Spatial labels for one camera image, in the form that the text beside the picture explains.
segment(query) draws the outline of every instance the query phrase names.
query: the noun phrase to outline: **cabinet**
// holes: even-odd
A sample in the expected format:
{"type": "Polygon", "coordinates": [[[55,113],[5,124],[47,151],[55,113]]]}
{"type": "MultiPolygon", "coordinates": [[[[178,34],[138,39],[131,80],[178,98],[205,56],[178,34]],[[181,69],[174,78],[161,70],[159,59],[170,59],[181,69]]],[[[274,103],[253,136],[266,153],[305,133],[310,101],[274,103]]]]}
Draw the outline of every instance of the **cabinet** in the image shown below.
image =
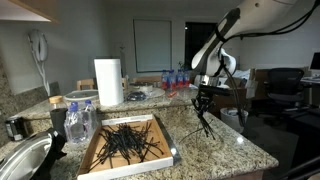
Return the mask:
{"type": "Polygon", "coordinates": [[[56,0],[0,0],[0,20],[58,23],[56,0]]]}

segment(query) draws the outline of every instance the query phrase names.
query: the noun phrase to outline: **tray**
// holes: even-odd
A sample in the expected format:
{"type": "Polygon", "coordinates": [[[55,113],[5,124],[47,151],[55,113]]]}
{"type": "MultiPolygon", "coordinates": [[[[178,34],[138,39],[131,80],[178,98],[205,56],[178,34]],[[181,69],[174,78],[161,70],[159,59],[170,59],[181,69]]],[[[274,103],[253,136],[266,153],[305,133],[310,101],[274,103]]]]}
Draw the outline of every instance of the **tray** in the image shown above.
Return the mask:
{"type": "Polygon", "coordinates": [[[96,160],[96,153],[98,153],[101,147],[105,144],[105,140],[99,135],[101,129],[96,130],[83,158],[81,166],[78,171],[78,179],[113,179],[123,176],[133,175],[137,173],[157,170],[169,166],[173,166],[173,156],[171,154],[168,143],[162,134],[162,131],[153,115],[142,115],[142,116],[132,116],[127,118],[109,119],[102,121],[102,127],[107,128],[107,126],[113,129],[117,128],[117,124],[126,123],[131,127],[136,127],[136,130],[140,130],[145,127],[146,124],[150,124],[150,132],[148,133],[148,142],[153,137],[153,142],[158,142],[158,148],[161,149],[163,154],[153,148],[152,151],[157,154],[158,157],[152,153],[147,153],[144,162],[140,163],[140,159],[136,156],[131,156],[130,165],[128,165],[127,160],[122,156],[116,156],[112,158],[111,168],[109,159],[104,164],[99,164],[93,168],[90,172],[91,164],[96,160]]]}

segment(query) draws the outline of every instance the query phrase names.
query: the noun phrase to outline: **white wall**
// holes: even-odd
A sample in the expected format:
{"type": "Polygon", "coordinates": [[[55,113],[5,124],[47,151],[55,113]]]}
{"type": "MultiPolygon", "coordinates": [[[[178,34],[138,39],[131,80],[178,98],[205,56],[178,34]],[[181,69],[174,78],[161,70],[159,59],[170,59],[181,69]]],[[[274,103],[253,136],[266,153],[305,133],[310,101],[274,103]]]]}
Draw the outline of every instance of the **white wall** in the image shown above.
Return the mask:
{"type": "Polygon", "coordinates": [[[42,86],[27,41],[33,28],[47,37],[47,78],[59,82],[62,94],[75,90],[76,80],[95,76],[94,57],[110,55],[106,1],[57,2],[59,24],[0,21],[0,56],[14,94],[42,86]]]}
{"type": "MultiPolygon", "coordinates": [[[[112,55],[120,56],[120,46],[125,47],[127,74],[130,77],[159,75],[159,73],[137,73],[133,36],[133,19],[164,19],[172,22],[172,67],[178,69],[178,62],[184,61],[185,22],[218,22],[240,0],[208,1],[202,0],[134,0],[108,1],[110,21],[110,42],[112,55]]],[[[225,45],[228,53],[239,57],[239,40],[225,45]]]]}
{"type": "MultiPolygon", "coordinates": [[[[301,17],[313,1],[300,0],[269,30],[283,27],[301,17]]],[[[320,8],[299,29],[280,36],[244,39],[241,42],[241,68],[310,66],[314,52],[320,52],[320,8]]]]}

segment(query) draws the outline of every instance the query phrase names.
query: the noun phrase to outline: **robotic arm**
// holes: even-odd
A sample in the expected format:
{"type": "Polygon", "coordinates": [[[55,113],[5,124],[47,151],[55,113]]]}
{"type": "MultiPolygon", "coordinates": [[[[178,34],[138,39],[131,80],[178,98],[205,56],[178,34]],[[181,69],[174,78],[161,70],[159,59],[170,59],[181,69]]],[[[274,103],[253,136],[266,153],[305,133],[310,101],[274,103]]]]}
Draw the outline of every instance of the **robotic arm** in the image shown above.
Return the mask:
{"type": "Polygon", "coordinates": [[[228,57],[226,67],[235,70],[235,59],[219,50],[226,39],[241,32],[264,28],[286,14],[297,0],[244,0],[237,8],[229,11],[217,25],[203,48],[193,57],[192,68],[201,74],[222,76],[220,56],[228,57]]]}

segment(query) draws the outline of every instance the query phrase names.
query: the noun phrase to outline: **paper towel roll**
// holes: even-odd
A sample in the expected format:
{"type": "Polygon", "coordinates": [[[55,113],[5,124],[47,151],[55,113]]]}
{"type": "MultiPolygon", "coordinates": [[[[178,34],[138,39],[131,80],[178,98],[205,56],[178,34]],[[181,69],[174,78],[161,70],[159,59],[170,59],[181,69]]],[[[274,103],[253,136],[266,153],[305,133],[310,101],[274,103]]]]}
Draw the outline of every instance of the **paper towel roll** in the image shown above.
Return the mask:
{"type": "Polygon", "coordinates": [[[123,102],[120,59],[95,59],[100,104],[117,105],[123,102]]]}

